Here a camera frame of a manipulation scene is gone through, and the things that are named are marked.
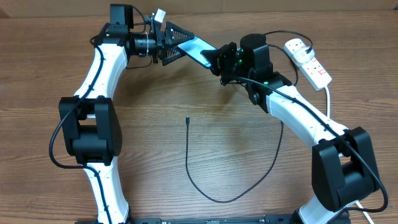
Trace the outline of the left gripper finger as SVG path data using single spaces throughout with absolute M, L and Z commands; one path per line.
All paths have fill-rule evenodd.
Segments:
M 175 47 L 186 41 L 194 39 L 193 32 L 185 30 L 169 21 L 165 24 L 165 45 L 168 47 Z
M 162 61 L 162 65 L 166 66 L 177 59 L 186 56 L 186 53 L 179 49 L 177 46 L 172 48 L 163 49 L 160 55 L 160 59 Z

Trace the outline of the blue Samsung Galaxy smartphone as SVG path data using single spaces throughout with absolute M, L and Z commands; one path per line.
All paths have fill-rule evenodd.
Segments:
M 203 50 L 216 50 L 216 48 L 201 38 L 195 36 L 192 40 L 178 44 L 177 47 L 186 53 L 190 58 L 206 69 L 211 68 L 211 63 L 201 53 Z

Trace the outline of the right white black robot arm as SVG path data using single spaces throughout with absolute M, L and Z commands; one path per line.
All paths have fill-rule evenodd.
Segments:
M 195 50 L 194 58 L 222 85 L 243 83 L 252 104 L 286 124 L 311 149 L 315 195 L 291 215 L 291 223 L 343 222 L 356 201 L 385 190 L 369 134 L 333 121 L 274 71 L 264 34 L 249 34 L 219 49 L 198 39 Z

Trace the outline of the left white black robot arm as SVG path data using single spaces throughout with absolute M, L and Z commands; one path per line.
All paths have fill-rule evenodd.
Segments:
M 165 22 L 161 9 L 143 16 L 143 30 L 135 32 L 136 10 L 128 4 L 110 5 L 110 21 L 90 40 L 95 56 L 85 81 L 58 105 L 60 123 L 55 132 L 63 133 L 66 150 L 76 159 L 73 168 L 88 176 L 98 208 L 94 223 L 132 223 L 118 171 L 123 135 L 113 104 L 121 74 L 129 69 L 132 56 L 167 65 L 185 56 L 177 46 L 195 37 Z

